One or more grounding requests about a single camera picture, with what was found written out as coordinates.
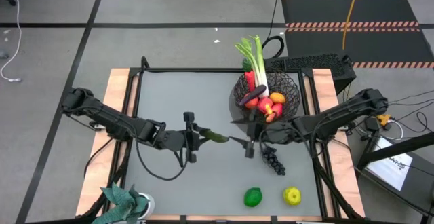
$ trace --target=white pot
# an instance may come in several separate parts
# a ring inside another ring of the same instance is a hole
[[[141,215],[138,219],[139,220],[145,220],[147,217],[150,217],[152,213],[154,212],[155,208],[155,201],[154,198],[152,198],[151,195],[146,193],[138,193],[139,195],[145,197],[147,200],[149,200],[148,204],[146,205],[145,212],[143,215]]]

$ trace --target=white cable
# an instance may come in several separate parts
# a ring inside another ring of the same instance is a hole
[[[401,130],[401,136],[399,138],[391,138],[388,136],[382,136],[382,137],[387,138],[389,140],[397,140],[397,141],[402,140],[404,138],[404,130],[403,130],[401,124],[399,122],[393,120],[393,119],[388,120],[387,123],[397,124],[399,126],[399,129]],[[355,129],[358,130],[359,132],[362,132],[362,133],[368,135],[368,133],[365,130],[363,130],[362,128],[356,127]]]
[[[2,78],[8,80],[9,82],[20,82],[21,78],[15,78],[15,79],[11,79],[11,78],[7,78],[4,74],[3,74],[3,70],[5,69],[5,67],[12,62],[12,60],[15,58],[15,56],[18,54],[18,51],[20,51],[20,44],[21,44],[21,35],[22,35],[22,31],[21,31],[21,27],[20,27],[20,0],[16,0],[16,25],[18,26],[18,30],[20,31],[20,36],[18,38],[18,44],[16,46],[16,51],[15,54],[9,59],[9,61],[7,61],[0,70],[0,75],[2,76]]]

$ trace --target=wooden table frame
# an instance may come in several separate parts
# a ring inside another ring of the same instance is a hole
[[[164,71],[165,69],[153,69],[154,71]],[[176,71],[187,71],[188,69],[175,69]],[[202,69],[202,72],[224,72],[225,70],[234,69]],[[134,105],[138,101],[137,91],[140,89],[139,76],[136,74],[140,69],[112,69],[110,78],[108,80],[107,89],[103,103],[123,111],[127,115],[135,115]],[[328,69],[313,69],[313,77],[305,76],[303,81],[304,89],[300,90],[305,92],[307,101],[304,104],[309,108],[309,113],[315,113],[315,107],[317,110],[324,111],[330,107],[338,104],[336,92],[334,89],[334,83],[332,74]],[[90,155],[98,150],[108,140],[108,136],[105,131],[97,132],[94,139],[94,144]],[[347,137],[344,132],[338,132],[336,139],[347,143]],[[104,151],[100,152],[100,155],[89,165],[87,174],[81,190],[79,203],[77,206],[77,215],[85,213],[89,210],[92,204],[98,199],[101,194],[100,187],[106,187],[110,175],[119,167],[123,156],[125,154],[125,148],[127,143],[111,143]],[[330,166],[333,172],[334,183],[345,197],[345,200],[354,208],[354,210],[364,216],[363,206],[361,203],[359,188],[357,185],[357,179],[355,177],[353,169],[353,161],[351,154],[346,147],[337,143],[329,143],[327,146],[328,155],[330,156]],[[320,158],[321,163],[324,165],[324,158]],[[117,166],[113,167],[112,162],[117,162]],[[334,205],[332,203],[332,197],[326,185],[323,183],[323,196],[325,200],[325,211],[328,217],[334,217]],[[180,215],[153,215],[150,220],[181,220]],[[229,220],[229,221],[271,221],[270,216],[186,216],[188,221],[213,221],[213,220]],[[322,221],[321,216],[278,216],[278,221]]]

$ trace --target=grapes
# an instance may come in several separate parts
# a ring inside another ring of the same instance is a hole
[[[276,152],[277,149],[266,146],[265,150],[262,152],[262,158],[279,176],[285,176],[286,168],[283,167],[283,164],[277,159],[277,156],[275,155]]]

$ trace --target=green lime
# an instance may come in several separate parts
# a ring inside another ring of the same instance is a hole
[[[262,193],[259,187],[253,187],[244,194],[244,204],[249,207],[257,206],[262,200]]]

